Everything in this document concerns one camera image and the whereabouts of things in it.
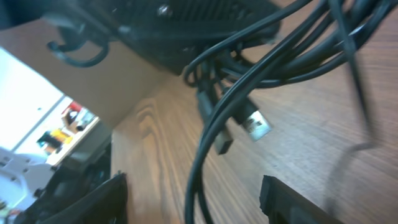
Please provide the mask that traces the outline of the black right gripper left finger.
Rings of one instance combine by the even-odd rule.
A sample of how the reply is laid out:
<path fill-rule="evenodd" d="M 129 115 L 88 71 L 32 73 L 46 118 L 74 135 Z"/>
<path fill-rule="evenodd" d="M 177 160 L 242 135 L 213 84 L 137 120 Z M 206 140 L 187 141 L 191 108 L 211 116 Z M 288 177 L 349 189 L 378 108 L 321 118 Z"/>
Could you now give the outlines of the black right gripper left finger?
<path fill-rule="evenodd" d="M 126 174 L 119 173 L 43 223 L 127 224 L 127 196 Z"/>

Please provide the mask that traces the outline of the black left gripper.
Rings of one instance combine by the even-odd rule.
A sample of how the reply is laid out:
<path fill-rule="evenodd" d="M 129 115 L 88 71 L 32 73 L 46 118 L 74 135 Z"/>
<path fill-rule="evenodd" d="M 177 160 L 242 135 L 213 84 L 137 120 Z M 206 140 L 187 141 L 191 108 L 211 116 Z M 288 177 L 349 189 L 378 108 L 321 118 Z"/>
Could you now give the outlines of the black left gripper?
<path fill-rule="evenodd" d="M 272 1 L 67 0 L 50 1 L 43 18 L 64 43 L 47 44 L 65 63 L 88 68 L 120 41 L 156 67 L 179 75 L 193 59 L 279 11 Z"/>

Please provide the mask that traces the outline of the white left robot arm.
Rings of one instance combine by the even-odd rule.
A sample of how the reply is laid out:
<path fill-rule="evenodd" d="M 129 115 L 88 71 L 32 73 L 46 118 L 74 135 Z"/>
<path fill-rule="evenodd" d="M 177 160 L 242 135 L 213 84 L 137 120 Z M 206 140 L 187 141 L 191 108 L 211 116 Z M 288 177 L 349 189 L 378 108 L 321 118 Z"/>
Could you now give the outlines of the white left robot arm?
<path fill-rule="evenodd" d="M 277 37 L 281 18 L 190 64 L 279 13 L 272 1 L 2 1 L 1 46 L 93 112 L 99 145 L 81 164 L 15 161 L 1 151 L 1 199 L 20 223 L 185 221 L 185 197 L 220 82 L 251 68 L 242 51 Z"/>

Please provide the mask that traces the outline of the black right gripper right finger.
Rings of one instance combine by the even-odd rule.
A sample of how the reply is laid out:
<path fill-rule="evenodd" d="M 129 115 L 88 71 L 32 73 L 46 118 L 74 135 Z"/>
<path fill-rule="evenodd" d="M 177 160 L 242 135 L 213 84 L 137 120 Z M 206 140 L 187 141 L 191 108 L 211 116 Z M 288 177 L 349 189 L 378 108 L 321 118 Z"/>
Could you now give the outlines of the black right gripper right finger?
<path fill-rule="evenodd" d="M 270 224 L 340 223 L 274 176 L 263 177 L 259 201 Z"/>

